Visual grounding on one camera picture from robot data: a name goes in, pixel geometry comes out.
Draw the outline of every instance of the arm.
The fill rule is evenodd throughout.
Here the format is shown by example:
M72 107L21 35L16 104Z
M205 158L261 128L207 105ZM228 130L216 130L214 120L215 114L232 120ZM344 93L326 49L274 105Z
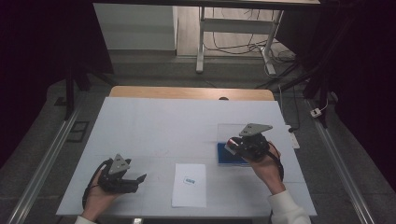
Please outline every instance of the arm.
M98 179L102 171L98 172L92 182L90 194L85 204L84 212L78 217L76 224L92 224L94 221L106 211L113 201L121 194L107 193L97 185Z
M280 158L280 152L270 144L270 152ZM311 223L305 210L298 206L279 176L276 163L270 157L262 161L248 161L254 173L261 179L273 194L268 198L273 208L272 221L274 224L308 224Z

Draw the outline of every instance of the white card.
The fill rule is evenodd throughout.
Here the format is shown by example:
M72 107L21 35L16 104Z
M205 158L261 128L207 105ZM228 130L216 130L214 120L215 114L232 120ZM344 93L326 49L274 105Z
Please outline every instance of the white card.
M206 207L204 164L176 164L172 207Z

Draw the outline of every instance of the cable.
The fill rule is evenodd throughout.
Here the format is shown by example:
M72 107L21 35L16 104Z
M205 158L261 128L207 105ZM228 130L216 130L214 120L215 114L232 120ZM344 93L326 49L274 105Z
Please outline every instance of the cable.
M270 52L271 52L270 58L272 60L274 60L274 62L276 62L276 63L294 63L294 62L296 62L296 59L294 57L284 57L284 58L280 57L280 54L283 53L283 52L292 52L289 49L285 49L285 50L280 51L277 54L277 56L275 56L274 51L272 49L270 49Z
M274 211L271 209L270 216L268 217L268 224L272 224L272 215L274 214Z
M297 127L296 128L290 127L289 128L289 133L292 133L294 131L299 130L300 129L300 125L301 125L301 122L300 122L300 111L298 110L298 106L297 106L296 90L295 90L294 86L293 86L293 100L294 100L294 105L296 106Z
M98 168L96 168L95 173L93 174L93 176L92 176L92 178L91 178L91 180L90 180L90 183L88 184L87 188L85 188L84 194L82 195L82 208L83 208L83 209L85 208L85 203L86 203L87 200L88 200L88 196L89 196L89 194L90 194L91 185L92 185L93 180L95 179L95 177L96 177L96 175L99 173L99 171L102 169L102 167L103 167L104 165L111 164L111 162L112 162L112 160L109 159L109 160L107 160L107 161L102 162L102 163L98 166Z
M269 156L271 159L273 159L273 161L276 163L277 166L277 170L279 171L279 177L280 177L280 181L283 182L283 177L285 176L285 170L283 169L283 165L282 162L280 161L280 155L279 155L279 151L277 150L277 148L274 146L274 144L272 144L271 142L268 142L269 145L271 145L275 152L277 157L270 152L269 150L266 151L267 156Z
M249 11L251 12L251 15L252 15L253 9L248 10L248 11L245 12L244 14L248 13ZM215 9L214 9L214 8L212 8L212 13L213 13L213 18L214 18L214 17L215 17ZM261 13L261 10L259 9L259 13L257 14L256 20L259 19L260 13ZM208 48L208 47L205 45L205 43L204 43L204 48L207 49L207 50L216 50L216 51L220 51L220 52L224 52L224 53L228 53L228 54L246 54L246 53L250 53L250 52L252 52L255 48L257 48L257 45L258 45L258 44L262 44L262 43L264 43L264 42L267 41L267 40L263 40L263 41L260 41L260 42L255 43L255 44L254 44L255 46L252 46L252 45L250 44L250 43L251 43L251 40L252 40L252 38L253 38L253 36L254 36L254 34L252 34L251 37L250 37L250 39L249 39L249 41L248 41L248 43L247 43L246 45L239 45L239 46L232 46L232 47L219 47L219 46L217 45L217 43L216 43L215 32L212 32L212 36L213 36L213 43L214 43L214 45L215 45L216 48L215 48L215 49L210 49L210 48ZM225 50L225 49L238 49L238 48L242 48L242 47L248 47L248 50L247 50L247 51L243 51L243 52L230 52L230 51Z
M223 9L224 9L224 7L221 8L221 15L222 15L223 18L225 19L224 13L222 12Z
M277 76L277 78L268 80L268 81L264 82L263 84L256 86L254 89L257 90L257 89L259 89L259 88L261 88L261 87L264 87L264 86L266 87L266 86L268 86L269 84L271 84L272 82L275 82L275 81L281 79L282 77L287 76L291 71L293 71L294 69L296 69L296 68L298 67L298 65L299 65L299 64L297 64L297 63L293 63L293 64L292 64L291 66L289 66L285 71L283 71L279 76Z
M264 72L265 72L265 75L267 75L267 76L270 77L270 78L277 78L277 79L281 79L282 77L288 75L291 71L293 71L294 69L296 69L296 68L299 66L298 63L293 63L293 64L291 64L288 68L286 68L285 71L283 71L280 75L274 77L274 76L269 75L269 74L268 74L268 71L266 70L266 65L267 65L268 63L269 63L269 61L266 62L266 63L264 64Z
M213 83L207 81L207 80L204 79L204 78L203 78L203 80L204 80L205 83L209 84L209 85L212 86L213 88L217 88L217 86L216 86L215 84L213 84Z
M327 105L329 104L329 99L328 98L326 98L326 105L323 107L323 108L321 108L320 109L320 111L322 111L322 110L324 110L324 109L326 109L326 107L327 107Z
M56 220L55 224L61 223L62 219L64 219L64 217L58 217L58 220Z
M282 90L280 89L280 85L277 85L279 87L279 97L280 97L280 112L282 112L282 117L283 119L285 116L283 115L283 101L282 101Z

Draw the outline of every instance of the white sleeve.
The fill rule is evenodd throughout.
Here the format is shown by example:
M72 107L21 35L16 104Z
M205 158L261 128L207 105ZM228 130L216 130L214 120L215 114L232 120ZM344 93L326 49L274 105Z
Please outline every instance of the white sleeve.
M272 222L274 224L310 224L308 214L291 198L288 190L268 198L273 209Z
M88 219L78 216L75 224L95 224L94 222L89 221Z

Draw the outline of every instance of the table surface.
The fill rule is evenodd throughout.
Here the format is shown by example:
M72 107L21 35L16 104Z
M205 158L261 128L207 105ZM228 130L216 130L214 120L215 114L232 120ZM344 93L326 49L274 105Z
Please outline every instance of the table surface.
M274 126L265 136L282 153L285 185L309 215L316 214L291 142L285 141L289 138L288 129L271 92L115 87L110 96L105 99L57 215L80 214L81 195L77 192L83 192L102 161L120 153L125 159L132 159L132 168L125 179L143 174L148 177L137 193L118 198L107 210L108 215L268 217L271 207L266 197L271 193L251 168L224 167L217 163L219 125L241 126L248 122ZM217 100L220 96L230 101ZM171 206L176 163L205 165L206 208Z

